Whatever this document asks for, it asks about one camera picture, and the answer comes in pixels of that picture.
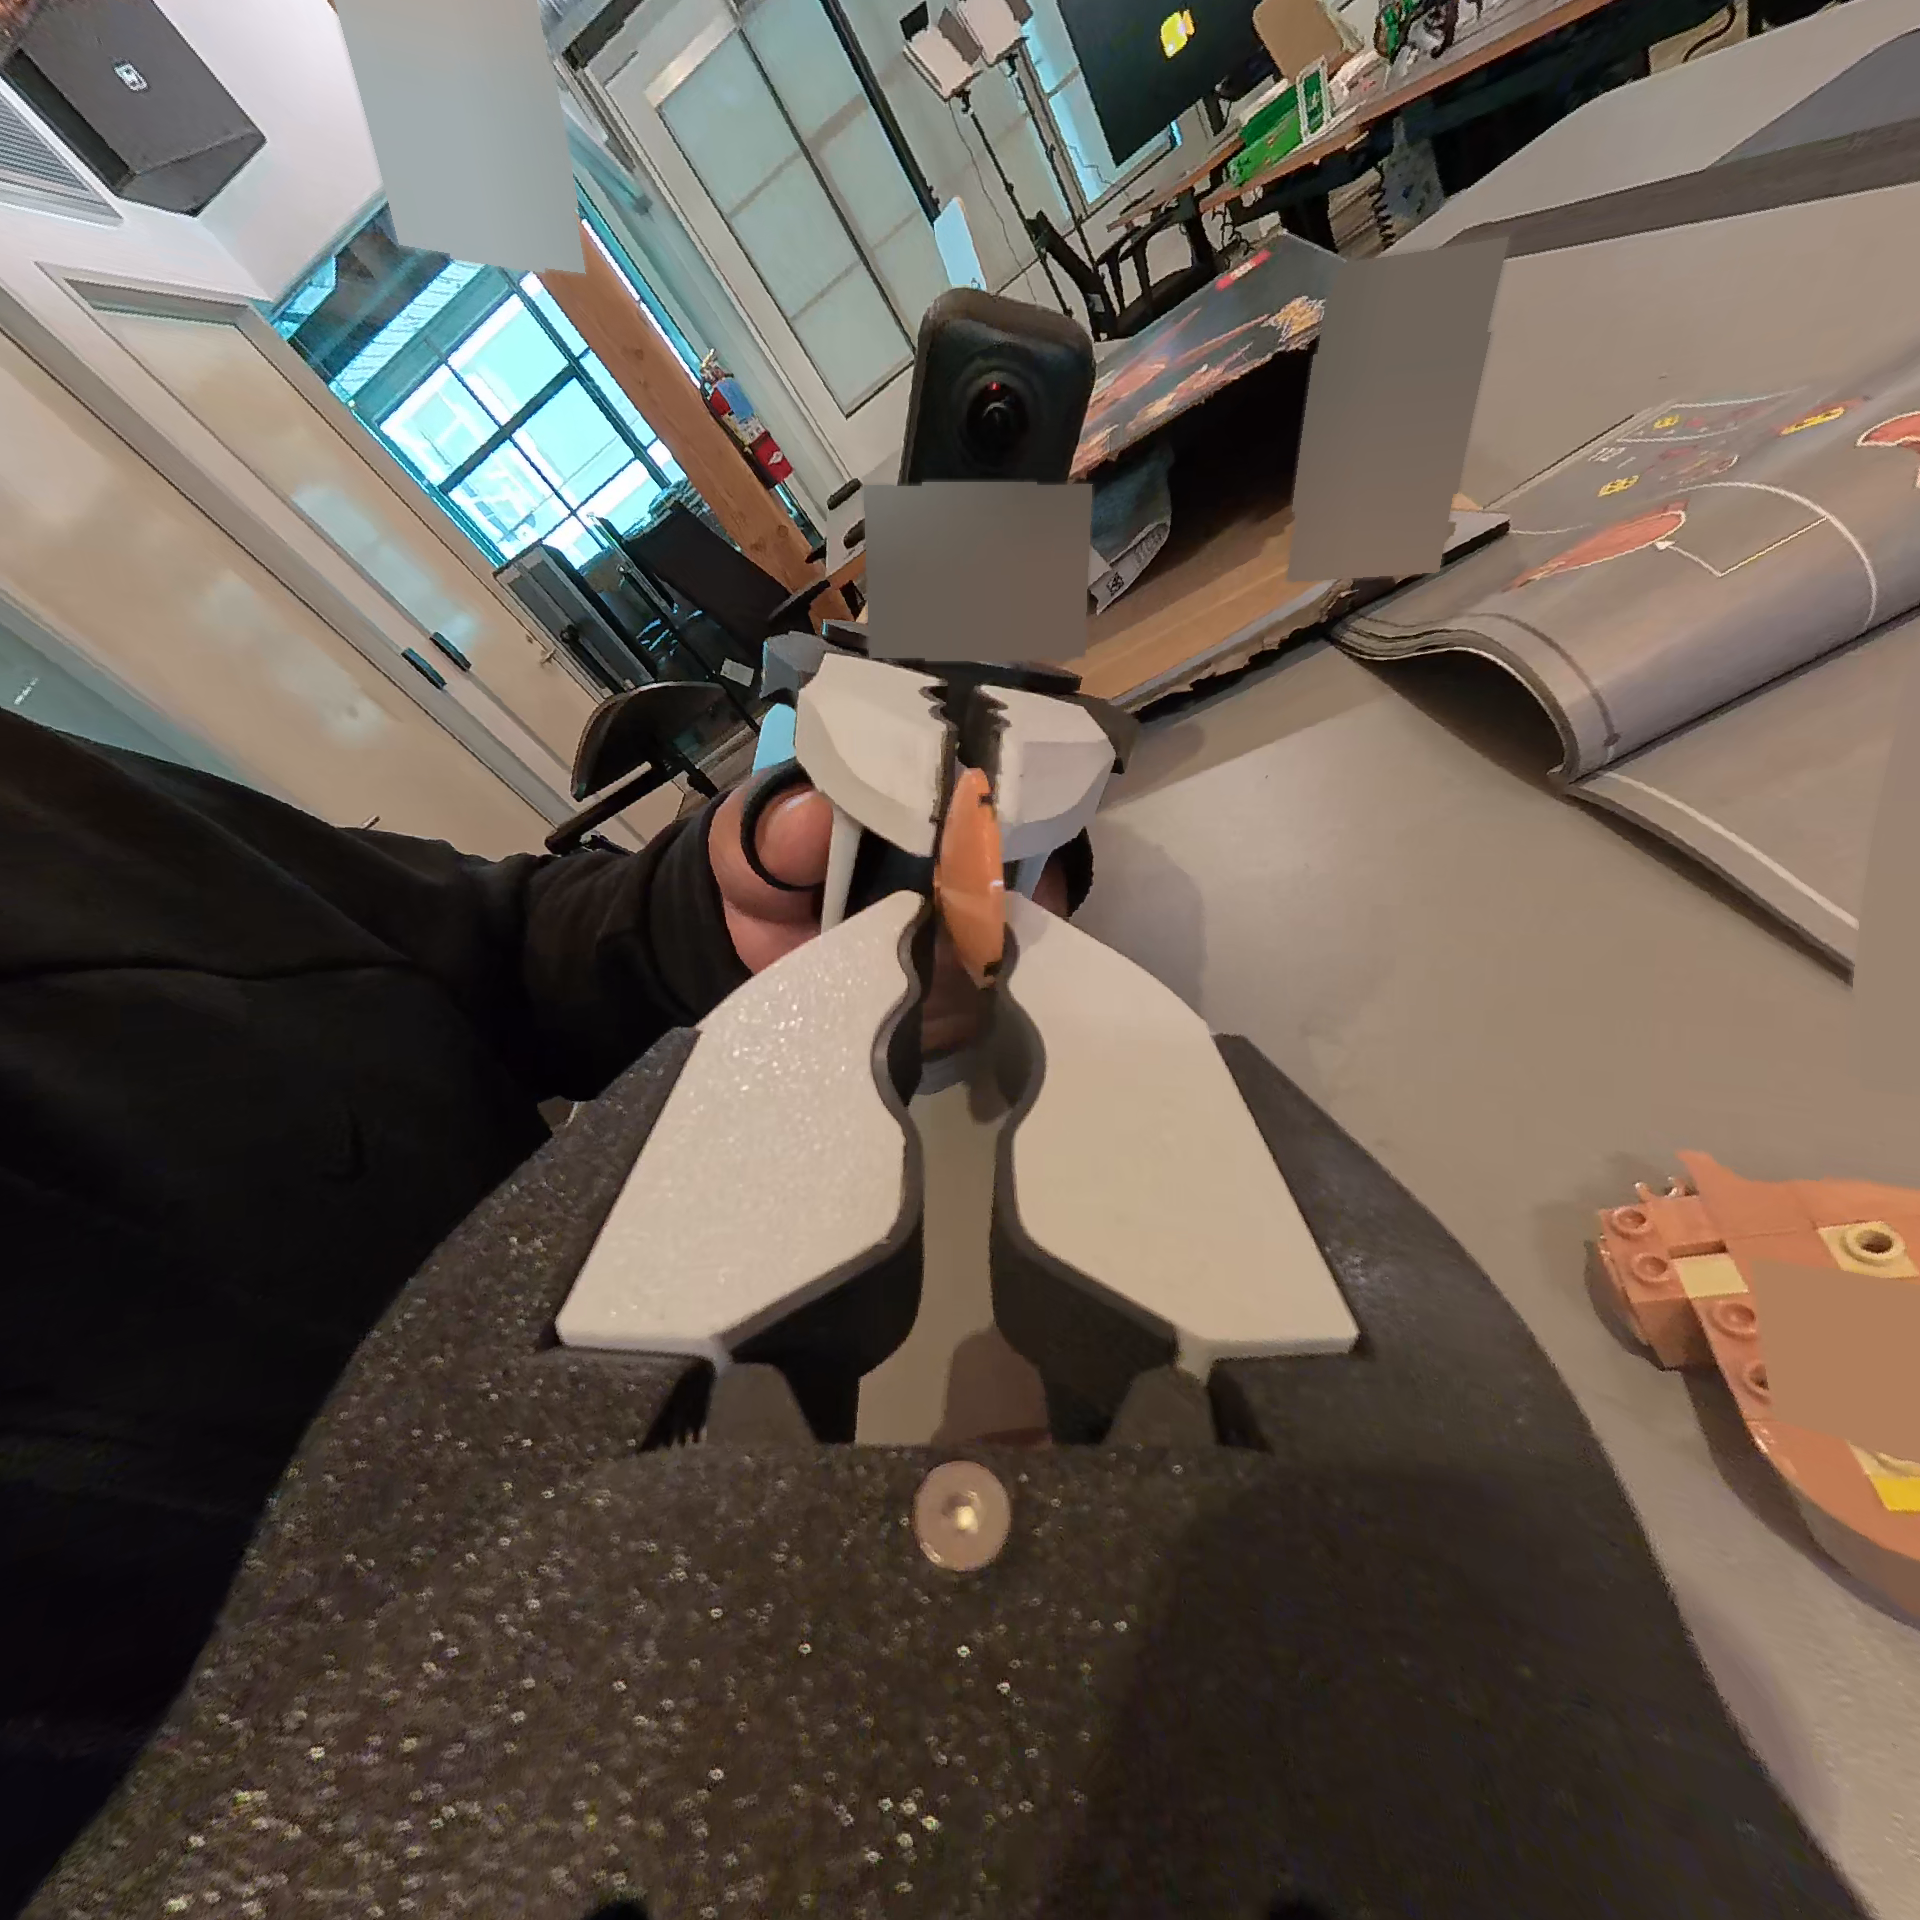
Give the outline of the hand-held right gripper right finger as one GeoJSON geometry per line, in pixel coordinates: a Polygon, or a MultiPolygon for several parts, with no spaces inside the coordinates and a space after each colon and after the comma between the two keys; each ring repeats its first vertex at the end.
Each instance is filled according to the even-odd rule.
{"type": "Polygon", "coordinates": [[[1005,906],[993,1286],[1043,1371],[1208,1371],[1358,1339],[1209,1023],[1028,900],[1005,906]]]}

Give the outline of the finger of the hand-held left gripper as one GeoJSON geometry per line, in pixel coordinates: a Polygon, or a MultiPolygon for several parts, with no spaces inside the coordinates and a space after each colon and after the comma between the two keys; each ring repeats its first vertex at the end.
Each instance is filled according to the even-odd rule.
{"type": "Polygon", "coordinates": [[[830,803],[828,878],[852,878],[862,840],[929,878],[944,813],[954,723],[931,671],[828,653],[800,688],[795,754],[830,803]]]}
{"type": "Polygon", "coordinates": [[[989,780],[1003,864],[1043,866],[1090,824],[1122,768],[1122,710],[1077,688],[976,683],[963,763],[989,780]]]}

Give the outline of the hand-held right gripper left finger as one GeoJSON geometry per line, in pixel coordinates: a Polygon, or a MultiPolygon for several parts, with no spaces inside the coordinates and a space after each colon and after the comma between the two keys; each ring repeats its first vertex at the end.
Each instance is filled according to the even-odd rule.
{"type": "Polygon", "coordinates": [[[915,1140],[884,1046],[920,995],[925,908],[888,896],[701,1019],[563,1347],[741,1355],[906,1244],[915,1140]]]}

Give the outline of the brown curved brick piece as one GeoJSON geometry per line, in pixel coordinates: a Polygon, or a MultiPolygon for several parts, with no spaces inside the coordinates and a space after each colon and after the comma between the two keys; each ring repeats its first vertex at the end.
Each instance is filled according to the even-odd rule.
{"type": "Polygon", "coordinates": [[[988,773],[963,765],[944,810],[931,870],[936,954],[978,992],[998,987],[1008,954],[1001,819],[988,773]]]}

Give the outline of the grey desk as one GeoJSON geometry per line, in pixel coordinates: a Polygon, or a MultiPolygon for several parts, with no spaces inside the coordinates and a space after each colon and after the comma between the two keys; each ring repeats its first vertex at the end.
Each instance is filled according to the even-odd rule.
{"type": "Polygon", "coordinates": [[[1587,1292],[1598,1206],[1677,1148],[1914,1178],[1842,978],[1546,778],[1490,667],[1323,643],[1161,708],[1086,923],[1256,1039],[1499,1284],[1596,1426],[1721,1691],[1876,1916],[1916,1916],[1916,1627],[1814,1555],[1725,1389],[1587,1292]]]}

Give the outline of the person's left hand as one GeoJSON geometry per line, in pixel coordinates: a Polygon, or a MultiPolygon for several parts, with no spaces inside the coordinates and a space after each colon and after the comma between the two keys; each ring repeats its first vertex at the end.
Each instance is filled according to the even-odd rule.
{"type": "MultiPolygon", "coordinates": [[[[822,931],[835,812],[804,775],[752,775],[726,792],[708,827],[710,876],[738,963],[760,974],[822,931]]],[[[966,972],[947,923],[936,923],[922,1046],[947,1055],[971,1046],[993,997],[966,972]]]]}

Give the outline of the black office chair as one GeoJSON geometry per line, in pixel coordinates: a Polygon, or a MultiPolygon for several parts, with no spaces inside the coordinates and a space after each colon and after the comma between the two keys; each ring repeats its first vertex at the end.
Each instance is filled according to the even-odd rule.
{"type": "Polygon", "coordinates": [[[718,688],[737,723],[757,734],[769,707],[763,643],[804,632],[826,584],[787,590],[676,496],[633,532],[600,514],[587,525],[600,552],[582,581],[633,635],[637,660],[657,680],[718,688]]]}

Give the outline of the cardboard box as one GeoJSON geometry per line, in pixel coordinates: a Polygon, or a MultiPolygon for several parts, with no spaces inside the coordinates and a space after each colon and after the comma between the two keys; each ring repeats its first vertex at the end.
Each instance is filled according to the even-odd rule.
{"type": "Polygon", "coordinates": [[[1096,494],[1084,693],[1139,712],[1406,583],[1292,562],[1325,301],[1362,269],[1283,234],[1102,350],[1073,468],[1096,494]]]}

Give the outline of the large black television screen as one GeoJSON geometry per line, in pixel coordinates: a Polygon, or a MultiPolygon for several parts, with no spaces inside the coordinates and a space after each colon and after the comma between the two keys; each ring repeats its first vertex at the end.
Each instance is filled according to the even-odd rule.
{"type": "Polygon", "coordinates": [[[1061,2],[1058,12],[1116,160],[1155,146],[1264,59],[1258,2],[1061,2]]]}

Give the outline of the long wooden table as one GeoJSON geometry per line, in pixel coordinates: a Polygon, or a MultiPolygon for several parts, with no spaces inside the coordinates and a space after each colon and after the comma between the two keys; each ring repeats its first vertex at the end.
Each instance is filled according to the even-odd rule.
{"type": "Polygon", "coordinates": [[[1566,31],[1596,13],[1610,13],[1614,8],[1617,2],[1507,5],[1498,12],[1496,20],[1469,26],[1445,54],[1435,54],[1425,64],[1413,67],[1403,77],[1384,84],[1379,94],[1330,120],[1322,135],[1307,139],[1289,156],[1269,162],[1262,171],[1244,181],[1222,181],[1222,184],[1208,192],[1197,205],[1205,213],[1213,213],[1236,204],[1253,204],[1259,194],[1270,192],[1283,181],[1298,173],[1312,173],[1333,160],[1355,158],[1374,127],[1389,127],[1413,104],[1478,75],[1483,69],[1499,64],[1502,59],[1528,52],[1537,43],[1548,40],[1549,37],[1566,31]]]}

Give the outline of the round brown brick assembly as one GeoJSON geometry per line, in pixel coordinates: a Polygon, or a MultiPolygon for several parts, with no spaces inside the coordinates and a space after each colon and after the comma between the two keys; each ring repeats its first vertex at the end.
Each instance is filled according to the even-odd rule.
{"type": "Polygon", "coordinates": [[[1680,1160],[1598,1214],[1598,1306],[1660,1366],[1721,1383],[1812,1543],[1914,1622],[1916,1186],[1680,1160]]]}

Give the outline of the grey instruction booklet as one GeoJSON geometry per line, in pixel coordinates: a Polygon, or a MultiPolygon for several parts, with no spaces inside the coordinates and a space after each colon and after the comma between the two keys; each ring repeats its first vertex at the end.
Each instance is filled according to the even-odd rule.
{"type": "Polygon", "coordinates": [[[1852,974],[1916,660],[1916,340],[1772,391],[1660,399],[1355,607],[1358,660],[1464,655],[1557,735],[1554,784],[1718,876],[1852,974]]]}

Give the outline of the light grey table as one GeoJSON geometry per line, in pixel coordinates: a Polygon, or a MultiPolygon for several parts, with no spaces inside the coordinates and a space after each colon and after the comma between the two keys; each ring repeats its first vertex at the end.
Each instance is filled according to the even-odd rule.
{"type": "Polygon", "coordinates": [[[1446,198],[1397,252],[1691,173],[1861,56],[1917,27],[1916,2],[1849,2],[1604,91],[1446,198]]]}

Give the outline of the black wall speaker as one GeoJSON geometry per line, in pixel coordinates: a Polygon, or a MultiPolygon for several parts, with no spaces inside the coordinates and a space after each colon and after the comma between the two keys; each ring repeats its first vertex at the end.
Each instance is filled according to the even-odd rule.
{"type": "Polygon", "coordinates": [[[34,5],[5,79],[131,204],[202,214],[267,143],[154,2],[34,5]]]}

